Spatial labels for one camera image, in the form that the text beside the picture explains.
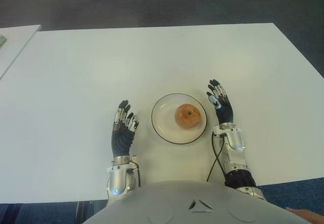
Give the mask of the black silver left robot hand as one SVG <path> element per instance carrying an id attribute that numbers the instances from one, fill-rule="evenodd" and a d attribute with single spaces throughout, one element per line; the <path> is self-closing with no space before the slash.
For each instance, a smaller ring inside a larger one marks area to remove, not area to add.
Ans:
<path id="1" fill-rule="evenodd" d="M 111 135 L 111 149 L 113 157 L 129 156 L 139 120 L 136 114 L 129 112 L 131 105 L 123 100 L 114 116 Z"/>

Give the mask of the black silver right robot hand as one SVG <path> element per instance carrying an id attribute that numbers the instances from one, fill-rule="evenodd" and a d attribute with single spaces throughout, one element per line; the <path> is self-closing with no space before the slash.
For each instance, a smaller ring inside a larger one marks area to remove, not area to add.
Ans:
<path id="1" fill-rule="evenodd" d="M 215 108 L 219 124 L 233 123 L 233 110 L 225 89 L 217 80 L 210 80 L 208 88 L 208 100 Z"/>

